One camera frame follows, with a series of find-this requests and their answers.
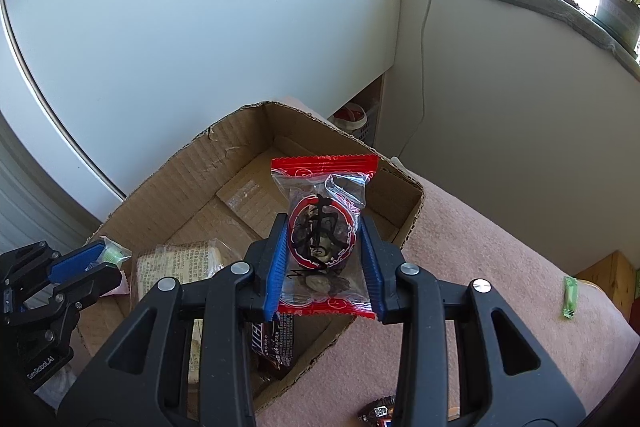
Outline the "pale green candy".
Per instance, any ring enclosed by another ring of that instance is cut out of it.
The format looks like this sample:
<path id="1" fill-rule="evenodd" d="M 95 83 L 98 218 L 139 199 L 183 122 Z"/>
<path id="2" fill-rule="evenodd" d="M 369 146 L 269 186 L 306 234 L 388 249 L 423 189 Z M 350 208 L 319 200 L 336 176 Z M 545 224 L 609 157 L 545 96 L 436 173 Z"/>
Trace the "pale green candy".
<path id="1" fill-rule="evenodd" d="M 104 246 L 101 254 L 99 254 L 99 257 L 96 258 L 96 263 L 98 265 L 100 265 L 101 263 L 109 263 L 110 265 L 115 265 L 115 267 L 117 267 L 118 269 L 122 269 L 125 262 L 128 261 L 132 256 L 131 251 L 128 248 L 119 245 L 119 243 L 112 241 L 106 236 L 102 236 L 101 239 L 104 243 Z"/>

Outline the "snickers bar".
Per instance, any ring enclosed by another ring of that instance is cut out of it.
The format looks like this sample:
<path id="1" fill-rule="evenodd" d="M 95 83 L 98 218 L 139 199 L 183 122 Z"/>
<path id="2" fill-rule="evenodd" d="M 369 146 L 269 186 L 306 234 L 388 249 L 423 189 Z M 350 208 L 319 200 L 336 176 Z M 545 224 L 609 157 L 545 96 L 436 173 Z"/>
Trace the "snickers bar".
<path id="1" fill-rule="evenodd" d="M 363 424 L 372 427 L 390 427 L 393 421 L 395 397 L 388 395 L 374 400 L 357 413 L 357 417 Z"/>
<path id="2" fill-rule="evenodd" d="M 294 317 L 277 312 L 271 322 L 250 325 L 250 349 L 259 374 L 270 379 L 288 375 L 294 361 Z"/>

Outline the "red clear nut packet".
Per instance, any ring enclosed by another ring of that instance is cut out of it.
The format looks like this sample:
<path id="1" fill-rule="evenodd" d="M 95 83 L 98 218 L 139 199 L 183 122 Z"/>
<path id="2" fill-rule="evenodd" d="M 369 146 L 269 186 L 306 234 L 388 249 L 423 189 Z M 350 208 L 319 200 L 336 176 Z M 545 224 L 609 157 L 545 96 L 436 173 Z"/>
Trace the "red clear nut packet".
<path id="1" fill-rule="evenodd" d="M 278 311 L 373 319 L 359 233 L 378 156 L 277 157 L 270 170 L 288 200 L 288 269 Z"/>

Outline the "cracker pack in box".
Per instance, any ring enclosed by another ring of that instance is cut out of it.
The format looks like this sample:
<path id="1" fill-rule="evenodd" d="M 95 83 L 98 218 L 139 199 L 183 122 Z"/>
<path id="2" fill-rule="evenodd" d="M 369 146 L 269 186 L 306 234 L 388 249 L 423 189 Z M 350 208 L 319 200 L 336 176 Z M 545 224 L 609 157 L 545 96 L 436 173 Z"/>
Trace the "cracker pack in box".
<path id="1" fill-rule="evenodd" d="M 173 277 L 181 284 L 199 282 L 210 279 L 235 259 L 235 253 L 220 239 L 158 245 L 134 262 L 131 306 L 134 307 L 163 277 Z"/>

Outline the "pink blanket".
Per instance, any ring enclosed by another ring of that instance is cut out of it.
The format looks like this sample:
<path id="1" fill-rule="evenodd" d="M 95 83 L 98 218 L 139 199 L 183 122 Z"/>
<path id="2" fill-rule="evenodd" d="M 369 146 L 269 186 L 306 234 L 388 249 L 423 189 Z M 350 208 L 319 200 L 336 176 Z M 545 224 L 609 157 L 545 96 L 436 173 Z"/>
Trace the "pink blanket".
<path id="1" fill-rule="evenodd" d="M 291 373 L 253 403 L 259 426 L 352 426 L 364 403 L 394 395 L 401 426 L 577 426 L 634 373 L 638 335 L 600 289 L 580 286 L 562 317 L 563 273 L 475 210 L 386 157 L 366 188 L 352 257 L 387 312 L 333 311 Z"/>

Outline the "far green candy packet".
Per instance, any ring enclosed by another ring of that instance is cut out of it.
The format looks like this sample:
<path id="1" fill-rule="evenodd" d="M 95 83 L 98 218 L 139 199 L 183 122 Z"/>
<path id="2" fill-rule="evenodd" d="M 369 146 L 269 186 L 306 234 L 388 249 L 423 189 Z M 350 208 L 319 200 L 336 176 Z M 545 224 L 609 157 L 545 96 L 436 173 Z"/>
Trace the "far green candy packet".
<path id="1" fill-rule="evenodd" d="M 579 297 L 579 286 L 578 280 L 575 277 L 563 277 L 564 284 L 564 297 L 563 297 L 563 306 L 562 306 L 562 317 L 567 320 L 573 320 L 577 305 L 578 305 L 578 297 Z"/>

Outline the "white cabinet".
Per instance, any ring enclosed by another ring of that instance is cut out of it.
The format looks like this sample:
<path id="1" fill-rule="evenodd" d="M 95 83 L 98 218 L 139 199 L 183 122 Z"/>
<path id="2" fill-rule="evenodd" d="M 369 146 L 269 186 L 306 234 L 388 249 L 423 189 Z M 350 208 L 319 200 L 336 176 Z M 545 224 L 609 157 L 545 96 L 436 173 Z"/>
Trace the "white cabinet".
<path id="1" fill-rule="evenodd" d="M 1 0 L 1 110 L 98 219 L 238 107 L 328 116 L 393 63 L 399 0 Z"/>

